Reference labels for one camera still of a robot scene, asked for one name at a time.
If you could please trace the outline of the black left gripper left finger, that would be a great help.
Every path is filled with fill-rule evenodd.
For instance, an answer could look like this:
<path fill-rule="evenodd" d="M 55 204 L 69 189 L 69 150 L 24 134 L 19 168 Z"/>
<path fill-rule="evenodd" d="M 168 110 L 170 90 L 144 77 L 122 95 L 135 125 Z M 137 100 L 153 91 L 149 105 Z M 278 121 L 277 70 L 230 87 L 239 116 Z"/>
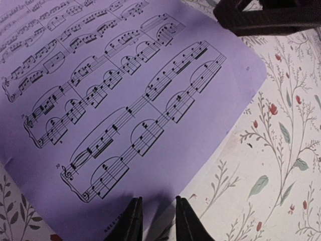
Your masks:
<path fill-rule="evenodd" d="M 140 241 L 143 236 L 142 197 L 133 198 L 105 241 Z"/>

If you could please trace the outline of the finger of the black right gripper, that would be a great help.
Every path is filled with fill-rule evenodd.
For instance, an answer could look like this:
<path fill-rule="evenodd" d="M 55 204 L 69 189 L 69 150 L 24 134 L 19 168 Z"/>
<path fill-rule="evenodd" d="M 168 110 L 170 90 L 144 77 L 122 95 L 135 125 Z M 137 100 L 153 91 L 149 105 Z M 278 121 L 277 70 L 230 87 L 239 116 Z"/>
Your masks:
<path fill-rule="evenodd" d="M 236 36 L 290 35 L 320 27 L 320 1 L 260 1 L 262 10 L 245 11 L 251 1 L 220 1 L 213 10 L 220 25 Z"/>

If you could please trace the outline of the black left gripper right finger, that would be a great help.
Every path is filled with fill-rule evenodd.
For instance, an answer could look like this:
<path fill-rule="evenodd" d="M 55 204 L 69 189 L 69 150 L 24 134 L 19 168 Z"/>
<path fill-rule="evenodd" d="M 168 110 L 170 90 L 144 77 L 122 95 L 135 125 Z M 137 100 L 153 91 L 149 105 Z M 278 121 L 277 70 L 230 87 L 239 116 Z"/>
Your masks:
<path fill-rule="evenodd" d="M 210 240 L 201 221 L 186 198 L 176 197 L 176 240 Z"/>

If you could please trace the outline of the purple sheet music page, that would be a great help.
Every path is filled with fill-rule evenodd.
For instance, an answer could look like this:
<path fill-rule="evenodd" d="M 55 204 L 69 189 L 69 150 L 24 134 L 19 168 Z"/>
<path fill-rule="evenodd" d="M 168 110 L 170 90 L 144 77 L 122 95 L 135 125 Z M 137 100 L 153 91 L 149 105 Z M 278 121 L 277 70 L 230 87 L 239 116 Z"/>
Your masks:
<path fill-rule="evenodd" d="M 150 227 L 265 79 L 180 1 L 1 1 L 1 239 L 102 240 L 135 196 Z"/>

